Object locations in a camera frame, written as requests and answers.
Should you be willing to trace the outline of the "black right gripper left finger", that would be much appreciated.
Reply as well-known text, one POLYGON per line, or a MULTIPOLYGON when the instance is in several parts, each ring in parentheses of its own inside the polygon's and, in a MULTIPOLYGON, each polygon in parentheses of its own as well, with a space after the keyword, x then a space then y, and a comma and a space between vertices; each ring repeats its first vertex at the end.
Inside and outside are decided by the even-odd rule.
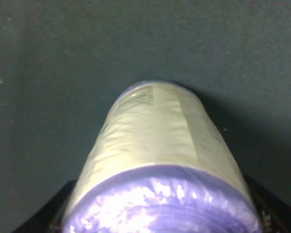
POLYGON ((68 181, 40 210, 16 229, 16 233, 61 233, 61 223, 76 180, 68 181))

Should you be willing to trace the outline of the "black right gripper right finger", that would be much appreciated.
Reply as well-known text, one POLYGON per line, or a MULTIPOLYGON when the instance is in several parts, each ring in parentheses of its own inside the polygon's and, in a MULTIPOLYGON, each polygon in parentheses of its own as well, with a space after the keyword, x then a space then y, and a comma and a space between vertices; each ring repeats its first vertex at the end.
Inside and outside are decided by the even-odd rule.
POLYGON ((245 175, 264 233, 291 233, 291 207, 245 175))

